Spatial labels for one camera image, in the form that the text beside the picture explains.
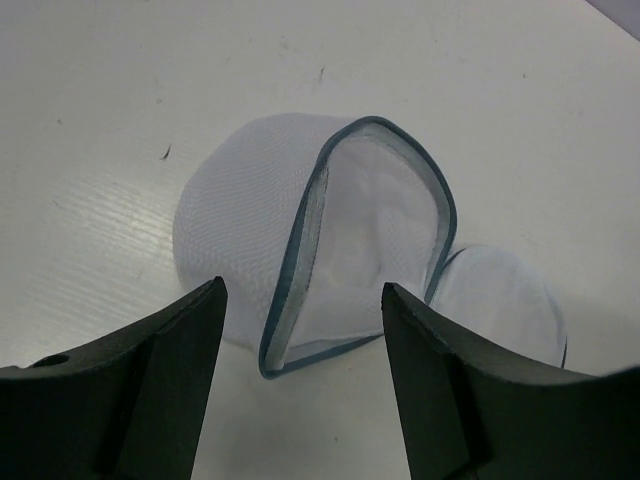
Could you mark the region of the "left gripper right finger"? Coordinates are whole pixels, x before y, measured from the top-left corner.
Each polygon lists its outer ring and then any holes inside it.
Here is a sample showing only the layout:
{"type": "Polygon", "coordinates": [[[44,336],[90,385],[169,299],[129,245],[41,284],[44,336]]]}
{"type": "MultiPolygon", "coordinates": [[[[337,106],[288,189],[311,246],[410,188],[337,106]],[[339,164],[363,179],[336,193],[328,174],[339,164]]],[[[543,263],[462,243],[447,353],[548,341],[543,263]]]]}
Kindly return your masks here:
{"type": "Polygon", "coordinates": [[[382,293],[414,479],[635,479],[639,371],[590,376],[507,350],[403,287],[382,293]]]}

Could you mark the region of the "white mesh laundry bag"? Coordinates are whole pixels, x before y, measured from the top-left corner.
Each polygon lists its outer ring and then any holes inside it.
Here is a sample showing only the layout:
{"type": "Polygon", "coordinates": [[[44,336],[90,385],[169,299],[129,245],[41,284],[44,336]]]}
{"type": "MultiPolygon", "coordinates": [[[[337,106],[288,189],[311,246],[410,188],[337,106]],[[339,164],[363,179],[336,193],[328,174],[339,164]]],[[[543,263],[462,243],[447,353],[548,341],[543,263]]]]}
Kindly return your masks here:
{"type": "Polygon", "coordinates": [[[562,366],[566,329],[544,280],[505,251],[457,248],[456,230],[443,173],[397,125],[284,113],[239,128],[187,182],[173,255],[188,289],[224,279],[224,336],[267,379],[379,338],[388,283],[562,366]]]}

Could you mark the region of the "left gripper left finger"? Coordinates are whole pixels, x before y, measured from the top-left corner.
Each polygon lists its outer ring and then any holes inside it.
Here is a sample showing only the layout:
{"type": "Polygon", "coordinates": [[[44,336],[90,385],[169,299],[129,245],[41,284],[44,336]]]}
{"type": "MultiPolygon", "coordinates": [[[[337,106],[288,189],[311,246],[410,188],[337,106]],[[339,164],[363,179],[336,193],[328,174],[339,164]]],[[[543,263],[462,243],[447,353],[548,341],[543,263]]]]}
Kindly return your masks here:
{"type": "Polygon", "coordinates": [[[188,479],[227,290],[208,281],[161,311],[1,371],[5,479],[188,479]]]}

